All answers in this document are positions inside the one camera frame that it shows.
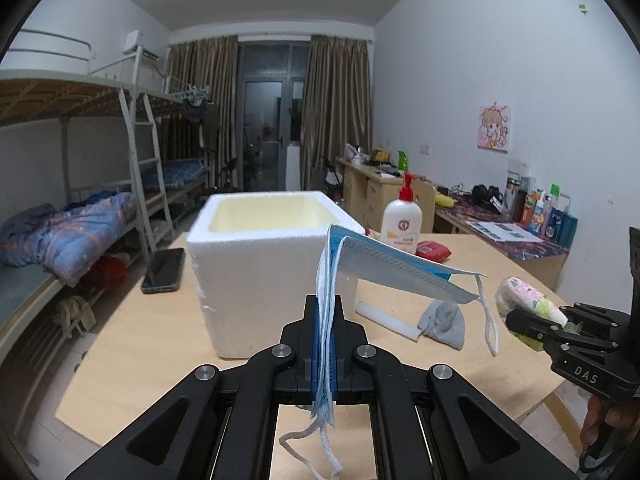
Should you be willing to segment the person's right hand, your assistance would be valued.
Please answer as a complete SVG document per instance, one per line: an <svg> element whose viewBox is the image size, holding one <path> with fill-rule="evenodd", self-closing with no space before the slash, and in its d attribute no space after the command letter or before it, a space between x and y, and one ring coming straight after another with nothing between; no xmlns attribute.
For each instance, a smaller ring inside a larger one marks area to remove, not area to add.
<svg viewBox="0 0 640 480"><path fill-rule="evenodd" d="M587 402L587 414L580 430L580 442L583 448L589 448L598 440L600 430L608 425L620 430L631 444L639 431L638 398L622 404L607 404L597 396L590 396Z"/></svg>

